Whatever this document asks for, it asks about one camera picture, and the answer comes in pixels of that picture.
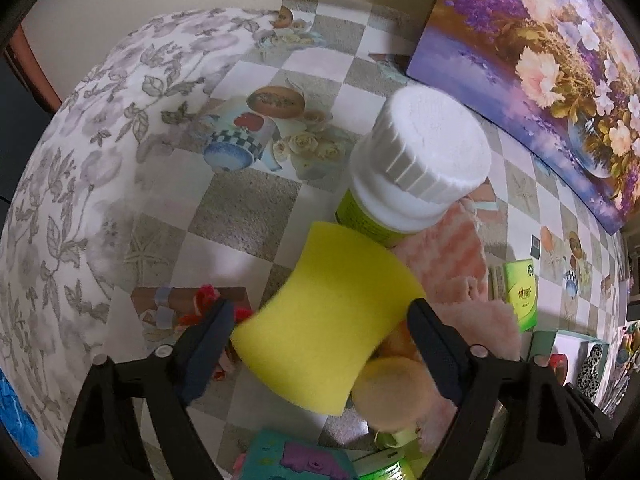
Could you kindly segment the leopard print scrunchie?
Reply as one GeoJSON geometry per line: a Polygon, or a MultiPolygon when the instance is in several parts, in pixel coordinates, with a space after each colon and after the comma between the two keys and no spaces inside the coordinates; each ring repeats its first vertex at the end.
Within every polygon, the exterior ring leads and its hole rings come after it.
{"type": "Polygon", "coordinates": [[[577,375],[576,388],[588,400],[596,400],[600,387],[601,377],[599,367],[603,360],[604,347],[602,344],[595,344],[582,362],[582,366],[577,375]]]}

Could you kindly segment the lime green cloth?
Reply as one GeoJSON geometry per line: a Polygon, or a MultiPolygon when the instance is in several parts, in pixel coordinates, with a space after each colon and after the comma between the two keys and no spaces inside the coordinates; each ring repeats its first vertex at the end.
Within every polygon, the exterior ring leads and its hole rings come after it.
{"type": "Polygon", "coordinates": [[[375,452],[352,462],[358,479],[419,479],[431,460],[420,449],[416,427],[394,434],[378,431],[374,444],[375,452]]]}

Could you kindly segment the green tissue pack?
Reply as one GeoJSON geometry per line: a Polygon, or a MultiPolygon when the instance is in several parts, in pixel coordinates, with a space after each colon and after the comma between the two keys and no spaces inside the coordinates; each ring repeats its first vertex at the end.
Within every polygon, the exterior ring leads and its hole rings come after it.
{"type": "Polygon", "coordinates": [[[510,304],[521,332],[537,324],[537,281],[532,258],[492,266],[489,271],[492,296],[510,304]]]}

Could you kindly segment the pink fuzzy cloth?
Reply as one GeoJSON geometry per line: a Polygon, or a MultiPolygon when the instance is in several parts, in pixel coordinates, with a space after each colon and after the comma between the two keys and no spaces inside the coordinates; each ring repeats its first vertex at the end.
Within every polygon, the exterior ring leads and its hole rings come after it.
{"type": "MultiPolygon", "coordinates": [[[[481,344],[499,359],[517,361],[521,333],[513,307],[489,298],[488,265],[478,230],[490,218],[489,211],[477,211],[469,198],[458,200],[442,220],[403,240],[394,254],[418,278],[440,320],[455,328],[467,344],[481,344]]],[[[432,455],[457,408],[438,392],[405,323],[387,342],[396,346],[395,354],[412,362],[410,390],[425,396],[413,423],[421,452],[432,455]]]]}

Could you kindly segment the yellow sponge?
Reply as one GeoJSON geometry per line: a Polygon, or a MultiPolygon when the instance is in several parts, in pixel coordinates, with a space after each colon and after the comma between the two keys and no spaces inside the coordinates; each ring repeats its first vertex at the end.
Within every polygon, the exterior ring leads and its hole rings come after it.
{"type": "Polygon", "coordinates": [[[346,226],[316,221],[291,275],[235,327],[232,346],[284,400],[338,416],[373,351],[424,295],[389,249],[346,226]]]}

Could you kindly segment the red tape roll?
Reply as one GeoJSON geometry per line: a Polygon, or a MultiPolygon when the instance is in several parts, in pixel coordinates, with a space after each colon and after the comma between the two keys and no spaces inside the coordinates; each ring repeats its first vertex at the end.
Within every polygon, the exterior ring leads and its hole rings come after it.
{"type": "Polygon", "coordinates": [[[568,375],[567,356],[563,353],[553,353],[551,356],[549,356],[549,366],[551,367],[558,383],[561,386],[564,385],[566,383],[568,375]]]}

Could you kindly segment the teal white shallow box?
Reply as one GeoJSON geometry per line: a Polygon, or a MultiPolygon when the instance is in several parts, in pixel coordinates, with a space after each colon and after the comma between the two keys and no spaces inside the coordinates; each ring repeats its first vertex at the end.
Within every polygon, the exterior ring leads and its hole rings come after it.
{"type": "Polygon", "coordinates": [[[577,375],[582,362],[584,362],[584,359],[595,344],[602,344],[604,347],[604,356],[599,367],[601,387],[606,358],[608,357],[608,348],[610,348],[610,345],[602,339],[571,332],[570,330],[537,330],[533,332],[529,355],[549,357],[553,353],[565,354],[568,359],[568,375],[564,385],[571,384],[576,388],[577,375]]]}

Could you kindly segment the teal plastic case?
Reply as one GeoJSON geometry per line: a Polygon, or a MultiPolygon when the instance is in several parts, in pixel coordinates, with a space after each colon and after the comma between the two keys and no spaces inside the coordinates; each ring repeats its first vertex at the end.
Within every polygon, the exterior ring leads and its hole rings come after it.
{"type": "Polygon", "coordinates": [[[258,432],[233,467],[233,479],[357,479],[352,461],[338,448],[324,448],[273,430],[258,432]]]}

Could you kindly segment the red white yarn pompom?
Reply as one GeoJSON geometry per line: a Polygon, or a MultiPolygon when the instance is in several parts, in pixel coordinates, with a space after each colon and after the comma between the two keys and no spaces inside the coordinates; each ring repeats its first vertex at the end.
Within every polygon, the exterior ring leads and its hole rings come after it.
{"type": "MultiPolygon", "coordinates": [[[[206,315],[213,310],[214,303],[222,298],[229,299],[233,304],[234,324],[239,325],[253,315],[253,310],[247,299],[244,288],[224,288],[219,289],[211,284],[201,286],[192,298],[193,312],[181,315],[174,327],[174,334],[180,337],[187,328],[200,324],[205,320],[206,315]]],[[[240,358],[233,349],[232,343],[228,342],[213,372],[213,380],[222,382],[226,377],[235,371],[236,364],[240,358]]]]}

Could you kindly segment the white green pill bottle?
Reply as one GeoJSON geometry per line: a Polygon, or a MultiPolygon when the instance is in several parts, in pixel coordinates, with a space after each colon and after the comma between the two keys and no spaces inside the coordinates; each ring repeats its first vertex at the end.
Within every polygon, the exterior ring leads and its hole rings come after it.
{"type": "Polygon", "coordinates": [[[389,96],[349,155],[335,221],[387,248],[434,226],[489,174],[480,122],[440,90],[413,84],[389,96]]]}

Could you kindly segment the flower painting canvas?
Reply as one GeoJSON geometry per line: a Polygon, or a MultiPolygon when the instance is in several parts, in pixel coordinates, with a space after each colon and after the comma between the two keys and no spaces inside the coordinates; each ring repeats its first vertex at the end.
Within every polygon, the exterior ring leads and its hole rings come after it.
{"type": "Polygon", "coordinates": [[[639,44],[603,0],[435,0],[407,68],[525,145],[606,232],[639,209],[639,44]]]}

